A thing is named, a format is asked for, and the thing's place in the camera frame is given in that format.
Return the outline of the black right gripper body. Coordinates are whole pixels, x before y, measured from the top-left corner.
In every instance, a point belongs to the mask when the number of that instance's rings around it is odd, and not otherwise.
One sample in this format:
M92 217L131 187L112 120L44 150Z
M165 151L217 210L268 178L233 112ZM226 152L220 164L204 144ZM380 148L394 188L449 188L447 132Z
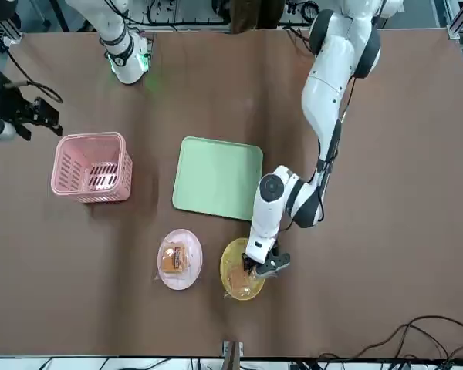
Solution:
M32 104L26 100L16 86L5 87L0 81L0 126L3 122L12 125L33 123Z

